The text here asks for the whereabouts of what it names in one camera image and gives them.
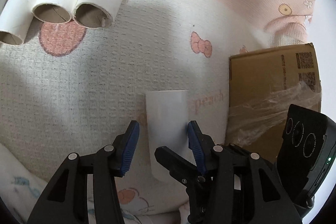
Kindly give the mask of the brown cardboard box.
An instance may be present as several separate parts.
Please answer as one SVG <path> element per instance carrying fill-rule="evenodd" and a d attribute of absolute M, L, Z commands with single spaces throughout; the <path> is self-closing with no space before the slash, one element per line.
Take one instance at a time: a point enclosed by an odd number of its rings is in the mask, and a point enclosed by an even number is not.
<path fill-rule="evenodd" d="M 230 57 L 230 107 L 225 143 L 274 162 L 291 104 L 321 110 L 321 83 L 312 43 Z"/>

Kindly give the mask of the pink Hello Kitty bedsheet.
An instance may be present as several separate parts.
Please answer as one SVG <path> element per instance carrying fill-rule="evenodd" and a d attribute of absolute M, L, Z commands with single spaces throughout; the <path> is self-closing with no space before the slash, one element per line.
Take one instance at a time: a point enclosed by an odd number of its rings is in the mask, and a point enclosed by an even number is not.
<path fill-rule="evenodd" d="M 137 120 L 130 171 L 117 180 L 128 216 L 176 211 L 177 182 L 153 177 L 145 94 L 186 90 L 189 117 L 225 138 L 228 59 L 306 41 L 315 0 L 123 0 L 108 28 L 34 19 L 20 46 L 1 46 L 1 144 L 23 164 L 10 180 L 26 218 L 70 152 L 94 153 Z"/>

